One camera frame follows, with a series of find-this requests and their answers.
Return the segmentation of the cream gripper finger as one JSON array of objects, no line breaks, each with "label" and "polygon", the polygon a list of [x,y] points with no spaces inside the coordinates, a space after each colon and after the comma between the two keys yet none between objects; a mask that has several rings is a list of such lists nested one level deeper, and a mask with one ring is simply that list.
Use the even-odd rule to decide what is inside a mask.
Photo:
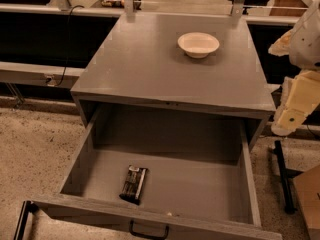
[{"label": "cream gripper finger", "polygon": [[289,30],[278,38],[268,49],[268,53],[274,56],[285,56],[289,54],[289,46],[292,31]]}]

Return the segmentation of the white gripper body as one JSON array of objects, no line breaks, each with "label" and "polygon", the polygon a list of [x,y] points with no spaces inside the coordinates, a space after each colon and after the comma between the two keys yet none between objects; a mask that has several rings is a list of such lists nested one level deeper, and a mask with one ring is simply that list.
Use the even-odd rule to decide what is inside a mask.
[{"label": "white gripper body", "polygon": [[271,131],[278,136],[295,132],[320,104],[320,73],[302,70],[294,78],[286,77]]}]

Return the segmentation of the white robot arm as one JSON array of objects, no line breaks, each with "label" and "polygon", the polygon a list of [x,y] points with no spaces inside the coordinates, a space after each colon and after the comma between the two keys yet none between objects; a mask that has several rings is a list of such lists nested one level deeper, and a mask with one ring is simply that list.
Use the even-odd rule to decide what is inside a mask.
[{"label": "white robot arm", "polygon": [[289,56],[300,72],[285,77],[282,96],[271,130],[275,135],[295,132],[320,104],[320,3],[315,0],[293,29],[268,49],[275,56]]}]

